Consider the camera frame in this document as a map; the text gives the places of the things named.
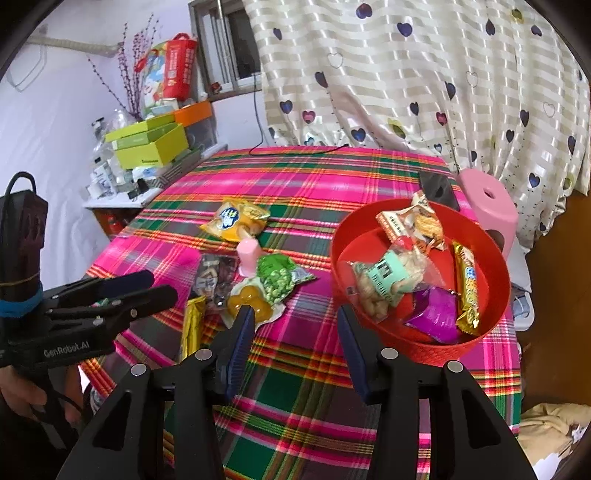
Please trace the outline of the person's left hand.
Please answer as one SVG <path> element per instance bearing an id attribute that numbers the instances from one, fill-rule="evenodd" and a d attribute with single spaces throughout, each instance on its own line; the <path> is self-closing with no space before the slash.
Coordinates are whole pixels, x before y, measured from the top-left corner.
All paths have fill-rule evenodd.
<path id="1" fill-rule="evenodd" d="M 76 366 L 66 369 L 64 395 L 76 404 L 76 407 L 70 403 L 65 405 L 65 418 L 74 425 L 82 419 L 83 405 L 80 373 Z M 36 420 L 32 407 L 44 406 L 47 402 L 46 393 L 22 377 L 12 366 L 1 369 L 1 397 L 10 410 L 31 420 Z"/>

